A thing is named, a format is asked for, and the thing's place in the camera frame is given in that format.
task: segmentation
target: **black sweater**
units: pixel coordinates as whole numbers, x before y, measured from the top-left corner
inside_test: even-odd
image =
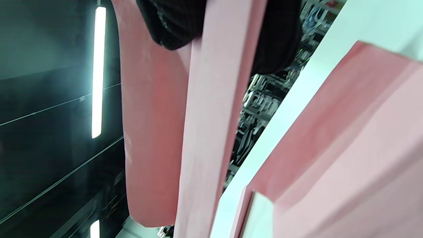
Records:
[[[169,50],[190,43],[203,32],[206,0],[137,0],[152,39]],[[288,67],[302,30],[301,0],[268,0],[251,75]]]

